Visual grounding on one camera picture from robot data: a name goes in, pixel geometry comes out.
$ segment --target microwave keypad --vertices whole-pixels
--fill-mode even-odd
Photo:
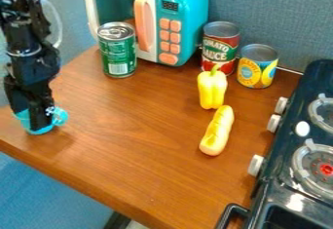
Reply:
[[[160,28],[168,30],[170,27],[170,20],[169,19],[160,19]]]
[[[161,42],[161,50],[168,52],[170,50],[170,43],[168,43],[168,42]]]
[[[160,37],[162,40],[168,41],[170,39],[170,32],[167,30],[160,30]]]
[[[180,54],[181,21],[160,19],[160,28],[160,38],[163,40],[160,48],[163,52],[159,55],[159,59],[161,62],[175,65],[178,62],[177,55]]]
[[[179,44],[180,42],[180,34],[172,32],[170,35],[170,40],[174,44]]]
[[[173,20],[170,23],[170,29],[171,29],[171,31],[179,32],[181,30],[181,22],[177,21],[177,20]]]

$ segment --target blue carpet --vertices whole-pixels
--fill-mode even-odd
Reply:
[[[0,153],[0,229],[103,228],[112,210]]]

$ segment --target white knob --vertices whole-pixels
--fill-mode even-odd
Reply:
[[[280,97],[278,99],[278,102],[277,102],[277,106],[276,106],[276,110],[275,112],[279,115],[281,115],[284,110],[285,110],[285,107],[286,107],[286,104],[288,102],[288,98],[285,98],[285,97]]]
[[[281,120],[281,116],[272,115],[271,119],[270,119],[270,121],[267,125],[267,130],[272,132],[272,133],[275,133],[277,128],[278,128],[278,123],[279,123],[280,120]]]
[[[261,166],[263,165],[263,162],[264,162],[264,157],[260,155],[254,155],[252,157],[250,165],[248,166],[247,173],[256,177],[261,169]]]
[[[298,136],[305,137],[309,134],[309,132],[310,132],[310,125],[305,121],[299,122],[295,127],[295,133]]]

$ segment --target oven door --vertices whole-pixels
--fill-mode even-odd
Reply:
[[[155,0],[86,0],[89,27],[97,40],[98,28],[112,21],[125,21],[135,28],[138,57],[157,61]]]

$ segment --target toy stove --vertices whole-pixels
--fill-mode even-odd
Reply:
[[[333,60],[311,63],[276,113],[271,152],[248,168],[257,176],[250,210],[228,205],[216,228],[227,228],[233,214],[245,218],[242,228],[333,228]]]

